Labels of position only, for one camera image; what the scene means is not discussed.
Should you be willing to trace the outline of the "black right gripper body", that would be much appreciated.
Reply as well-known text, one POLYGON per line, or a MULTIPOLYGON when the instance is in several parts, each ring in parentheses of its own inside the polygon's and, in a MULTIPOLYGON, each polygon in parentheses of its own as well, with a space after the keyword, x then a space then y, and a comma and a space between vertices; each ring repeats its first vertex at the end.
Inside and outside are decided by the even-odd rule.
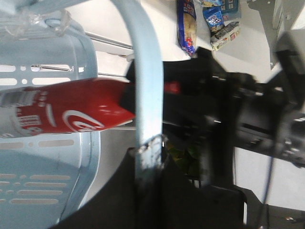
POLYGON ((213 113, 214 124, 206 138, 216 153, 235 147, 257 153, 300 152, 300 75, 288 51, 278 52, 283 70, 266 83, 245 73, 228 73, 200 49, 205 66, 204 108, 213 113))

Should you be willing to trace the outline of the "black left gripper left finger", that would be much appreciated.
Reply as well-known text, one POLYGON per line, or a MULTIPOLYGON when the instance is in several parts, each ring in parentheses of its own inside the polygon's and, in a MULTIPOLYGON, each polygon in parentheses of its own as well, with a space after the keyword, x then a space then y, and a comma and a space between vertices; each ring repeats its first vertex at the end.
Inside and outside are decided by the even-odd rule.
POLYGON ((134 229, 135 148, 128 148, 122 162, 100 191, 54 229, 134 229))

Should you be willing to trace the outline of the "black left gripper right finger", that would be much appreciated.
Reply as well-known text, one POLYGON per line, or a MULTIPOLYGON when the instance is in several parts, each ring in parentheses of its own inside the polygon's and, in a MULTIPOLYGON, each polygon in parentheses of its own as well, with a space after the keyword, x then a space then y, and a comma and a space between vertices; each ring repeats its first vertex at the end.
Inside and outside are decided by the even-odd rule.
POLYGON ((168 155, 161 176, 162 229, 246 229, 245 195, 236 189, 195 187, 168 155))

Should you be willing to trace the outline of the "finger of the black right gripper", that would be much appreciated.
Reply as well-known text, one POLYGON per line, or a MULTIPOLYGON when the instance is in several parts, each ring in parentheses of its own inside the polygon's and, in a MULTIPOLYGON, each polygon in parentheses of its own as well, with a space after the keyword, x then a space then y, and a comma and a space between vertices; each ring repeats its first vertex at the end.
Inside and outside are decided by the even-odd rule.
POLYGON ((157 135, 165 135, 172 143, 195 143, 205 134, 204 111, 191 96, 164 93, 159 86, 138 87, 129 83, 119 105, 135 115, 137 139, 141 143, 157 135))
POLYGON ((205 82, 205 64, 201 59, 164 61, 163 74, 165 82, 203 83, 205 82))

